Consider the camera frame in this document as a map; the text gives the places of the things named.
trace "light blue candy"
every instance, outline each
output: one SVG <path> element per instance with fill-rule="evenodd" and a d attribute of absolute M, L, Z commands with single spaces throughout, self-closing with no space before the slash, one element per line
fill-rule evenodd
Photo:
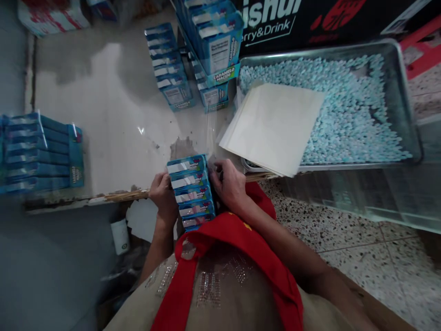
<path fill-rule="evenodd" d="M 327 93 L 303 154 L 304 165 L 400 161 L 412 154 L 402 149 L 402 139 L 390 129 L 383 64 L 380 54 L 339 61 L 300 57 L 266 67 L 244 66 L 239 86 L 247 93 L 259 79 Z M 363 67 L 367 76 L 353 73 Z"/>

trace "red chair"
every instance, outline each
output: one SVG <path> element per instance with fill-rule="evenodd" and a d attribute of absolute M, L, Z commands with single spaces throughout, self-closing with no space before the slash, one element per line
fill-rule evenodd
<path fill-rule="evenodd" d="M 407 79 L 411 80 L 441 62 L 441 45 L 431 47 L 426 42 L 418 42 L 425 36 L 441 28 L 441 15 L 438 15 L 429 23 L 407 36 L 401 41 L 401 49 L 405 51 L 414 46 L 424 54 L 407 66 Z"/>

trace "hand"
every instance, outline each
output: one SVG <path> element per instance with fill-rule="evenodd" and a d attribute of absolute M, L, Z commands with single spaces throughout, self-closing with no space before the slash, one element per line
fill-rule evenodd
<path fill-rule="evenodd" d="M 230 159 L 215 162 L 217 172 L 223 171 L 222 181 L 215 171 L 210 171 L 210 179 L 222 202 L 235 214 L 241 215 L 247 205 L 253 203 L 245 192 L 246 177 L 240 173 Z"/>
<path fill-rule="evenodd" d="M 178 218 L 178 204 L 171 188 L 170 175 L 168 173 L 161 172 L 155 176 L 150 186 L 148 197 L 158 207 L 158 221 L 161 219 L 166 230 L 173 230 Z"/>

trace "terrazzo floor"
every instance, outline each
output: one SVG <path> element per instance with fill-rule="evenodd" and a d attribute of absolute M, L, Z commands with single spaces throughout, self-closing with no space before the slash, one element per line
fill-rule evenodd
<path fill-rule="evenodd" d="M 441 330 L 441 270 L 435 270 L 414 229 L 374 223 L 287 198 L 280 179 L 259 183 L 277 220 L 417 330 Z"/>

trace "person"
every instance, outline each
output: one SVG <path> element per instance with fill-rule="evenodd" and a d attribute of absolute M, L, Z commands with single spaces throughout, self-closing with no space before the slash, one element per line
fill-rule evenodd
<path fill-rule="evenodd" d="M 259 185 L 246 183 L 230 160 L 215 166 L 210 181 L 229 212 L 186 233 L 175 253 L 178 205 L 169 175 L 156 175 L 149 197 L 158 214 L 139 287 L 106 330 L 378 330 L 332 268 L 275 221 Z M 238 240 L 231 245 L 229 237 Z M 186 250 L 190 238 L 199 244 Z M 249 249 L 248 241 L 258 244 Z M 196 258 L 200 243 L 207 249 Z"/>

